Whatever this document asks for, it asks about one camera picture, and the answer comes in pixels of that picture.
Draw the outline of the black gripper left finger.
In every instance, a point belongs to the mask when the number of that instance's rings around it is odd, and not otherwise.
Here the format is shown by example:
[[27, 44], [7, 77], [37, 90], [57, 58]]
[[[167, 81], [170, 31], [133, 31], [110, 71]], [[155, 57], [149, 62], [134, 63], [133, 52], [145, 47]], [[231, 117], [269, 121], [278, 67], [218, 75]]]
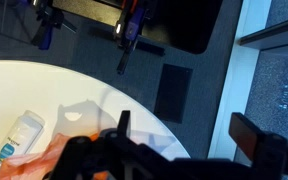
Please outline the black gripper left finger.
[[169, 162], [128, 137], [130, 115], [123, 110], [117, 127], [103, 130], [96, 140], [70, 138], [49, 180], [92, 180], [102, 172], [114, 180], [170, 180]]

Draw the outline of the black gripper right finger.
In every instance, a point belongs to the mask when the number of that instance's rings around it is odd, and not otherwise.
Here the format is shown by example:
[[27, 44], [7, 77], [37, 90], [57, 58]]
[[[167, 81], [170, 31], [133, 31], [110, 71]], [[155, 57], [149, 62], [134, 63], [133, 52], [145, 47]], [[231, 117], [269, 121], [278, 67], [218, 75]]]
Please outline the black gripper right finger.
[[288, 140], [264, 132], [239, 112], [231, 114], [229, 135], [252, 162], [252, 180], [281, 180], [288, 175]]

